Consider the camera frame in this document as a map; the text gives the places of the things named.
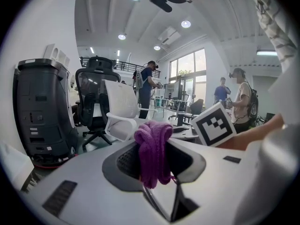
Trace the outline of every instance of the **man in blue shirt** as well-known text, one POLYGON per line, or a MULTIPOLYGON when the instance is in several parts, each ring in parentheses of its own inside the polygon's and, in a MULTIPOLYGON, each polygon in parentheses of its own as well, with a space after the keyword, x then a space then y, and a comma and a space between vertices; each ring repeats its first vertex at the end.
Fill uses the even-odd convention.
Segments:
POLYGON ((224 77, 221 77, 220 82, 221 82, 221 86, 218 86, 215 90, 214 104, 218 103, 219 100, 226 101, 227 94, 231 94, 230 89, 225 86, 226 79, 224 77))
MULTIPOLYGON (((148 62, 147 67, 141 71, 142 80, 145 81, 142 88, 139 89, 139 98, 140 98, 140 104, 142 108, 149 109, 152 87, 160 88, 160 86, 155 82, 153 82, 152 80, 152 72, 155 71, 155 69, 156 69, 155 62, 150 61, 148 62)), ((140 111, 139 118, 146 119, 147 115, 148 115, 148 111, 140 111)))

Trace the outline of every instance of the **man wearing cap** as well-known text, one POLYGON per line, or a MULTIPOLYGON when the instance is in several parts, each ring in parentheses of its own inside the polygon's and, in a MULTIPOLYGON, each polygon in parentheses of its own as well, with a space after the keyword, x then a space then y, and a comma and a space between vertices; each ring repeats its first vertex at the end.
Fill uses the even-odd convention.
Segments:
MULTIPOLYGON (((142 88, 139 89, 139 98, 140 104, 142 108, 149 109, 150 106, 150 99, 151 99, 151 89, 152 87, 160 88, 160 85, 156 84, 152 80, 152 72, 155 71, 156 64, 155 61, 148 62, 146 68, 143 69, 141 72, 142 80, 145 81, 142 88)), ((148 111, 140 111, 139 118, 146 119, 148 115, 148 111)))

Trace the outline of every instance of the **black camera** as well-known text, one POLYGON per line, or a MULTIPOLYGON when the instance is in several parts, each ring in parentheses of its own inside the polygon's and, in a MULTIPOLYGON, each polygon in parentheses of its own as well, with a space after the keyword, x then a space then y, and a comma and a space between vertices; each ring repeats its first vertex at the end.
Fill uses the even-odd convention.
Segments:
POLYGON ((167 13, 172 12, 172 8, 167 4, 167 0, 149 0, 167 13))

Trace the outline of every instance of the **chair backrest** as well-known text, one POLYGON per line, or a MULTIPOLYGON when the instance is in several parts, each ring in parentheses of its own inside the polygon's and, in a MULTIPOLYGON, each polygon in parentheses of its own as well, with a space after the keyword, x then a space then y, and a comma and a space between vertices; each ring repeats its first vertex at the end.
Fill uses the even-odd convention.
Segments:
POLYGON ((198 99, 196 102, 191 104, 190 109, 192 114, 199 115, 202 112, 203 102, 203 99, 198 99))
POLYGON ((110 113, 123 118, 134 118, 138 114, 135 92, 131 86, 105 80, 105 87, 110 113))
POLYGON ((109 69, 95 70, 92 68, 81 68, 75 74, 80 106, 78 112, 79 121, 85 126, 91 126, 94 115, 95 104, 100 105, 101 115, 107 122, 106 114, 109 112, 107 93, 104 79, 120 82, 119 74, 109 69))
POLYGON ((113 61, 103 57, 92 57, 89 59, 86 68, 92 68, 95 70, 109 69, 113 70, 113 61))

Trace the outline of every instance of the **person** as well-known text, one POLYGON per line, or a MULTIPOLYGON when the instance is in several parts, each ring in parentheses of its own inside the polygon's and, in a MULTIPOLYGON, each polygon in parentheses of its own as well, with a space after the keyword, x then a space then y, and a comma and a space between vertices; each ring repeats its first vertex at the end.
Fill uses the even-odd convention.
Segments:
POLYGON ((231 94, 231 91, 228 87, 225 86, 226 79, 224 77, 221 77, 220 79, 221 85, 218 86, 215 90, 215 103, 218 103, 220 100, 223 102, 226 101, 227 94, 231 94))
POLYGON ((240 85, 235 101, 228 103, 228 107, 232 109, 231 122, 237 134, 249 129, 249 114, 248 105, 251 99, 251 88, 246 82, 245 71, 241 68, 236 68, 232 74, 233 84, 240 85))
MULTIPOLYGON (((150 99, 151 99, 151 88, 160 88, 160 85, 156 84, 152 80, 152 72, 155 71, 156 64, 154 61, 148 62, 148 65, 146 68, 144 68, 141 71, 142 74, 142 80, 145 81, 142 88, 139 89, 139 98, 140 98, 140 104, 142 108, 149 109, 150 106, 150 99)), ((148 111, 140 111, 139 118, 146 119, 148 115, 148 111)))

